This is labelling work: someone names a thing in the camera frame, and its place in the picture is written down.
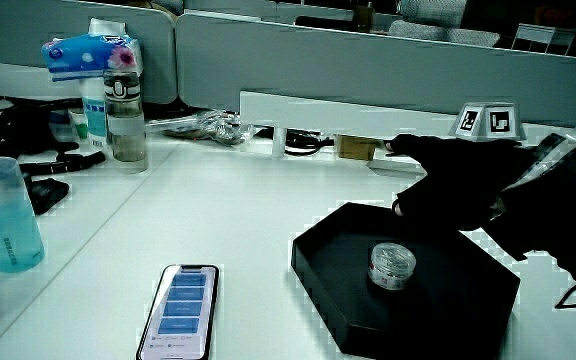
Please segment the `person's right hand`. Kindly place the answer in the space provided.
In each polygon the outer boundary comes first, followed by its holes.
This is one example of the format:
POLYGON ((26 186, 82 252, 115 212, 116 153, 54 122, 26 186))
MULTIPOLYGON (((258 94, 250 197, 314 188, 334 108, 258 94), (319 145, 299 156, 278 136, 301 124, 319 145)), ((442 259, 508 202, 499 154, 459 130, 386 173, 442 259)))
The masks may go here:
POLYGON ((533 163, 525 139, 516 104, 469 102, 446 138, 402 133, 386 141, 389 156, 410 157, 426 172, 396 195, 394 214, 419 225, 481 227, 497 195, 533 163))

